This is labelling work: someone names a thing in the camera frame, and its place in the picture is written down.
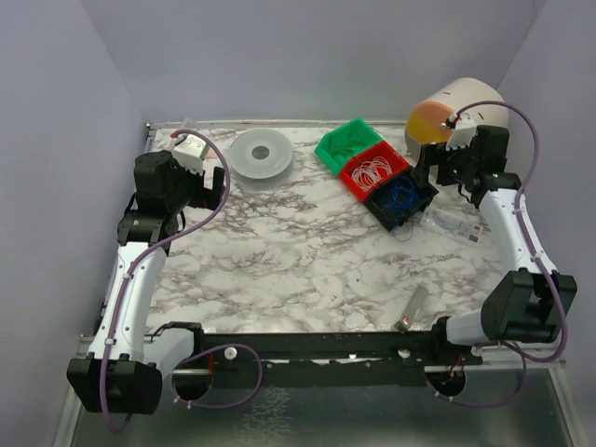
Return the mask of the black plastic bin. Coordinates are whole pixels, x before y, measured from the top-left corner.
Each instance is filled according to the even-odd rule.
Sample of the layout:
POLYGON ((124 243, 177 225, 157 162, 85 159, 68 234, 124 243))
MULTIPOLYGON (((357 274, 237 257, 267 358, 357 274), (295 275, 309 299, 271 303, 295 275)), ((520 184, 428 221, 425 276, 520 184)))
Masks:
POLYGON ((431 183, 418 186, 412 168, 384 183, 363 202, 364 207, 387 232, 404 225, 417 212, 423 212, 439 193, 431 183))

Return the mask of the grey plastic cable spool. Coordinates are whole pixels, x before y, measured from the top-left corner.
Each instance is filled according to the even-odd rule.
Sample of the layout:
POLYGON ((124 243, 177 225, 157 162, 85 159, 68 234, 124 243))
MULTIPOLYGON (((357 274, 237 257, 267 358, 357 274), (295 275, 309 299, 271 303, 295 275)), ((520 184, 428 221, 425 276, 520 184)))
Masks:
POLYGON ((293 146, 279 131, 251 129, 233 141, 227 161, 241 184, 256 190, 273 189, 290 177, 293 146))

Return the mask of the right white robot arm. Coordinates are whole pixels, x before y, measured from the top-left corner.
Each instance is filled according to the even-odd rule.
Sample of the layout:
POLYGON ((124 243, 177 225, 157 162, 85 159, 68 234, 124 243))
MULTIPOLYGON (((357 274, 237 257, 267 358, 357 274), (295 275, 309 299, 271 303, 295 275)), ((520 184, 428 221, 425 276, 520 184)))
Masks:
POLYGON ((562 320, 576 296, 575 278, 560 273, 539 242, 519 175, 505 170, 508 137, 507 129, 479 126, 463 147, 425 144, 413 169, 419 186, 428 184, 432 169, 437 184, 457 185, 488 224, 505 270, 481 309, 447 319, 452 345, 561 340, 562 320))

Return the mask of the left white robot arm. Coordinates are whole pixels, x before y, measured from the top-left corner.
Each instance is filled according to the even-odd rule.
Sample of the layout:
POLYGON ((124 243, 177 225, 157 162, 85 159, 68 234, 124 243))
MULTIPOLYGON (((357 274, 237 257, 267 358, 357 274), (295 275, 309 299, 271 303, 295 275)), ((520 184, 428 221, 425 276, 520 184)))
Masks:
POLYGON ((163 362, 145 356, 145 323, 156 281, 172 241, 192 234, 186 207, 223 209, 231 186, 225 162, 214 168, 212 186, 203 169, 180 163, 169 151, 135 159, 135 191, 117 225, 117 252, 104 312, 88 353, 71 359, 66 377, 90 413, 151 414, 159 403, 163 362))

